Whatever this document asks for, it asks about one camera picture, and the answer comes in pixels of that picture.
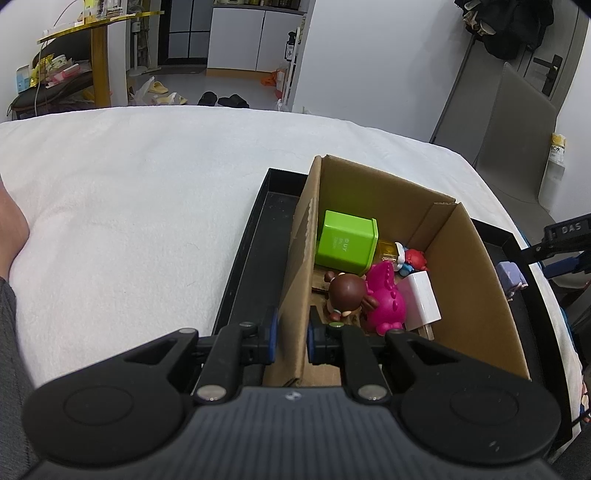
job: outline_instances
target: cardboard box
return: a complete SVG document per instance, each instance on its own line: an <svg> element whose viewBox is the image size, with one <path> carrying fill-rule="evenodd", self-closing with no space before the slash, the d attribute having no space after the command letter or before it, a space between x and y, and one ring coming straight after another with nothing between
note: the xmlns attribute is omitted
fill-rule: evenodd
<svg viewBox="0 0 591 480"><path fill-rule="evenodd" d="M326 210L378 221L387 241L425 252L441 320L435 341L529 378L511 311L484 244L462 204L442 193L347 160L316 157L295 209L275 364L266 385L338 385L336 367L312 366L306 352L314 253Z"/></svg>

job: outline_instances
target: purple toy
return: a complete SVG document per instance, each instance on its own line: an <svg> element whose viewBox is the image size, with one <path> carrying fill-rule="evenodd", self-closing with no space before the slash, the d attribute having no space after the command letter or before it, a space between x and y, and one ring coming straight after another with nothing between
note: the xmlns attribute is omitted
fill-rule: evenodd
<svg viewBox="0 0 591 480"><path fill-rule="evenodd" d="M511 300L516 291L527 287L527 280L513 262L500 262L496 267L496 274L499 276L501 287L505 292L507 300Z"/></svg>

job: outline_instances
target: slipper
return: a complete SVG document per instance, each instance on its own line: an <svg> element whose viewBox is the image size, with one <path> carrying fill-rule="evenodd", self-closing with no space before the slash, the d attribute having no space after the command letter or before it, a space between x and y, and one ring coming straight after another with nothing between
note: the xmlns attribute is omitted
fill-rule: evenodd
<svg viewBox="0 0 591 480"><path fill-rule="evenodd" d="M205 92L199 102L197 103L198 105L203 105L203 106L216 106L216 102L217 102L217 95L213 92Z"/></svg>
<svg viewBox="0 0 591 480"><path fill-rule="evenodd" d="M155 97L154 100L157 105L185 105L187 103L187 99L177 92L171 93L167 97Z"/></svg>
<svg viewBox="0 0 591 480"><path fill-rule="evenodd" d="M157 93L159 95L163 95L165 93L168 93L168 89L162 85L162 82L154 82L154 84L151 86L150 90L148 90L150 93Z"/></svg>
<svg viewBox="0 0 591 480"><path fill-rule="evenodd" d="M251 106L240 95L232 95L230 100L236 105L234 108L250 108Z"/></svg>
<svg viewBox="0 0 591 480"><path fill-rule="evenodd" d="M232 95L231 97L222 97L218 99L218 104L221 106L228 106L231 108L250 108L248 103L244 100L244 98L240 97L239 95Z"/></svg>

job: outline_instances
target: cabinet door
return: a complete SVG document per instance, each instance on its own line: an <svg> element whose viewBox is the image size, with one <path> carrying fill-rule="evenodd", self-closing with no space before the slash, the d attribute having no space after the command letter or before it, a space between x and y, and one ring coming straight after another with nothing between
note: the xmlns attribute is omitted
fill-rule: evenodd
<svg viewBox="0 0 591 480"><path fill-rule="evenodd" d="M264 17L263 10L214 8L208 68L256 70Z"/></svg>
<svg viewBox="0 0 591 480"><path fill-rule="evenodd" d="M301 15L283 12L266 12L262 28L261 47L256 69L260 72L274 72L285 61L285 44L289 32L297 31Z"/></svg>

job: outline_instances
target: white box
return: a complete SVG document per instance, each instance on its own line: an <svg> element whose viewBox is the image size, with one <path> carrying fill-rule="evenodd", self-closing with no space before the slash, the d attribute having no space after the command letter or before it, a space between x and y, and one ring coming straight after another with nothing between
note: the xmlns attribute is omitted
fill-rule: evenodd
<svg viewBox="0 0 591 480"><path fill-rule="evenodd" d="M403 278L396 284L404 297L407 308L404 326L407 330L416 330L429 323L441 320L441 313L431 287L427 272L416 272Z"/></svg>

